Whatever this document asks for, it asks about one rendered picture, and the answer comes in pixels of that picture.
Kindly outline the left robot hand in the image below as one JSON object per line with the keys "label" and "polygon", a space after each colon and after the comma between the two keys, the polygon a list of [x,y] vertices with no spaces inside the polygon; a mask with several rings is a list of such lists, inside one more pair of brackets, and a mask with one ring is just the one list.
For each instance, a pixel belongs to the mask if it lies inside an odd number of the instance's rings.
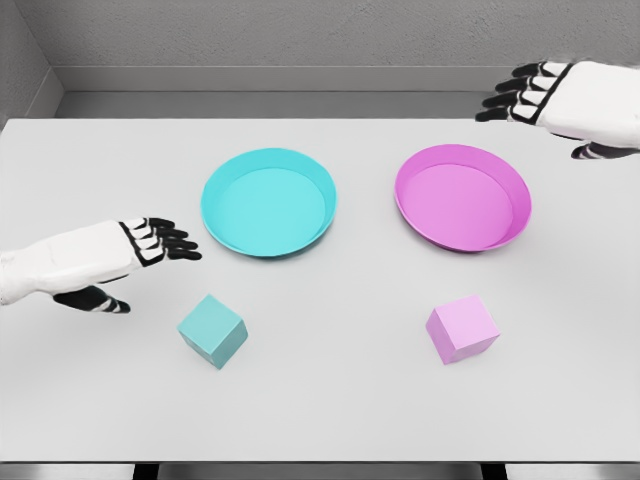
{"label": "left robot hand", "polygon": [[198,244],[187,232],[157,217],[108,220],[14,251],[23,298],[45,293],[54,302],[75,310],[113,314],[126,314],[131,307],[106,293],[101,284],[163,261],[202,258]]}

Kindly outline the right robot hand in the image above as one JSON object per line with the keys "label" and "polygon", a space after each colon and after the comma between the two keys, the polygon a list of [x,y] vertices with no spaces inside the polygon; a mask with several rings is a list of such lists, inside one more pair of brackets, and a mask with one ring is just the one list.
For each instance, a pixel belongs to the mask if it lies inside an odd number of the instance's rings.
{"label": "right robot hand", "polygon": [[640,66],[590,60],[522,65],[495,86],[475,120],[519,122],[580,141],[574,159],[640,154]]}

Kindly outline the cyan block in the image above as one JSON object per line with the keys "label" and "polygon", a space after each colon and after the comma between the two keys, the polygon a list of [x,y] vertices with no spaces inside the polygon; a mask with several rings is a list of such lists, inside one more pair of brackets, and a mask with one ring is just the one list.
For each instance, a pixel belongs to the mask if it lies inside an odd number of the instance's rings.
{"label": "cyan block", "polygon": [[177,325],[196,353],[222,369],[248,338],[244,320],[212,295],[206,295]]}

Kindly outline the pink plate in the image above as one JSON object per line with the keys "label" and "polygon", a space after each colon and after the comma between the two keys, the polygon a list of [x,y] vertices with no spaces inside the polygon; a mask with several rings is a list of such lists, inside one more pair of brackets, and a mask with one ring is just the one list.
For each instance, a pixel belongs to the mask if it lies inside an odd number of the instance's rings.
{"label": "pink plate", "polygon": [[512,242],[532,214],[529,188],[509,163],[461,144],[412,155],[396,174],[394,197],[416,233],[458,252],[484,252]]}

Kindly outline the cyan plate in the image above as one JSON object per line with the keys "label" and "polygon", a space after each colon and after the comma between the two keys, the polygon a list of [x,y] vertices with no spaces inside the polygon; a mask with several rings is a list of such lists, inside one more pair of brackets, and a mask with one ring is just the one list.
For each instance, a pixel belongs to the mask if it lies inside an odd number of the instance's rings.
{"label": "cyan plate", "polygon": [[304,250],[324,235],[337,210],[337,187],[311,157],[284,148],[237,155],[206,181],[200,212],[209,234],[252,257]]}

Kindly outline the pink block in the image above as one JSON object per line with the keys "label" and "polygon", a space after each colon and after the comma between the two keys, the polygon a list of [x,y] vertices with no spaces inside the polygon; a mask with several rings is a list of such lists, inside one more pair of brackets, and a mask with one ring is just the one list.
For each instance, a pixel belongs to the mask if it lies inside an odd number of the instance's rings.
{"label": "pink block", "polygon": [[501,335],[479,295],[436,306],[425,328],[444,365],[486,351]]}

